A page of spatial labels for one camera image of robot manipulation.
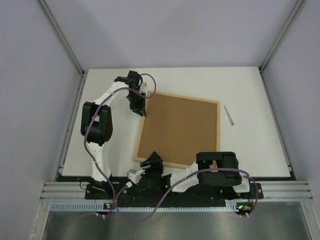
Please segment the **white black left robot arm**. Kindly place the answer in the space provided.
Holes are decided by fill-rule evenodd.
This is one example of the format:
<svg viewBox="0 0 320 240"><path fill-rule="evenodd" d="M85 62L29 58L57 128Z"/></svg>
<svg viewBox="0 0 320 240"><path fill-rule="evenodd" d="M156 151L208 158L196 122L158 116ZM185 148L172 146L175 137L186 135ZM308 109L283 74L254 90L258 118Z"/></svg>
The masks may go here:
<svg viewBox="0 0 320 240"><path fill-rule="evenodd" d="M146 114L147 84L136 71L130 70L126 77L118 76L111 87L94 101L82 106L80 133L83 145L92 160L92 186L102 198L114 197L116 190L111 182L109 158L104 156L106 143L113 134L112 109L123 100L129 101L129 109L141 116Z"/></svg>

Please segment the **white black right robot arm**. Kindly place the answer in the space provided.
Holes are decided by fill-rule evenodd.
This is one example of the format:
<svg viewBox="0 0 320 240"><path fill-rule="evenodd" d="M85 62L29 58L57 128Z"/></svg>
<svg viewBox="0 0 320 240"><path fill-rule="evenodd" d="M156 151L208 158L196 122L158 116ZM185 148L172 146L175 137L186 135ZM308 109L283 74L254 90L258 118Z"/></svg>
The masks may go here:
<svg viewBox="0 0 320 240"><path fill-rule="evenodd" d="M128 173L128 178L136 185L184 193L199 186L230 188L239 198L245 198L252 191L249 174L239 169L239 161L234 152L199 152L196 160L179 173L163 175L163 160L153 152L140 163L141 170Z"/></svg>

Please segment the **wooden picture frame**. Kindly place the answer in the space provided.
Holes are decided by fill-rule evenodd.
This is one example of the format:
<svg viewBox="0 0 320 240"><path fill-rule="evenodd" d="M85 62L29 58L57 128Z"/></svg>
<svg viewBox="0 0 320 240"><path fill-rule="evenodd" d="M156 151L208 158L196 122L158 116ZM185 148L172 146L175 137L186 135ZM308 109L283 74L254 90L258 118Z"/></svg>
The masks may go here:
<svg viewBox="0 0 320 240"><path fill-rule="evenodd" d="M134 160L156 152L168 167L187 168L200 152L220 151L220 103L157 92L145 104Z"/></svg>

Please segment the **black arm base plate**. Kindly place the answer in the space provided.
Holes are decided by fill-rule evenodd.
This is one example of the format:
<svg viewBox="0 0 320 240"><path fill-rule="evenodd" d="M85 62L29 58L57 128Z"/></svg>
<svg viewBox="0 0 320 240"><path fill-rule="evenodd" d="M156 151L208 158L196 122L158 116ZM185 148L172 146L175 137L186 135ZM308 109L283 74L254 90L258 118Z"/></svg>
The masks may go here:
<svg viewBox="0 0 320 240"><path fill-rule="evenodd" d="M121 193L118 203L121 206L155 206L163 199L162 207L172 207L185 204L222 204L226 200L263 199L264 195L259 183L249 185L248 192L236 192L235 186L215 186L208 184L195 184L181 192L171 188L170 175L163 178L142 177L137 184ZM113 200L117 194L131 181L126 177L111 177L112 185L107 182L90 180L86 187L86 200Z"/></svg>

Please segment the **clear handled screwdriver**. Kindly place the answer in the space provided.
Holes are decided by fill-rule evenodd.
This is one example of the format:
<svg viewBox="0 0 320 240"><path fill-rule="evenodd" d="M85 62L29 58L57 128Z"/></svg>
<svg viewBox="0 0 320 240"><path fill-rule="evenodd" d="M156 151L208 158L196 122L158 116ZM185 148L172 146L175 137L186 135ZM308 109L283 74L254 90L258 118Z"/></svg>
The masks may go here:
<svg viewBox="0 0 320 240"><path fill-rule="evenodd" d="M224 110L225 110L225 113L226 113L226 116L227 116L227 119L228 119L230 125L231 125L231 126L234 126L235 123L234 123L234 121L233 121L233 119L232 119L232 117L231 117L231 115L230 115L227 107L226 107L225 105L224 105L223 107L224 107Z"/></svg>

